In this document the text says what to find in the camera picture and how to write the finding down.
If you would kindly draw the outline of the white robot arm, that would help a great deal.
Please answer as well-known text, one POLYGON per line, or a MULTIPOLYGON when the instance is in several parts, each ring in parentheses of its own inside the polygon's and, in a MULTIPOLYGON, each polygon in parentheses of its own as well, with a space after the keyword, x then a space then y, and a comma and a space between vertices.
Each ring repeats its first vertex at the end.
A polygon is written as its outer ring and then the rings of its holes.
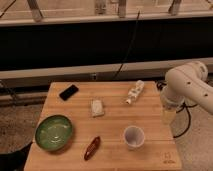
POLYGON ((185 99, 197 103, 213 115, 213 87, 206 83, 207 76, 208 69, 200 61, 189 62, 166 72, 166 85, 160 92, 164 124, 169 125, 174 120, 177 108, 185 99))

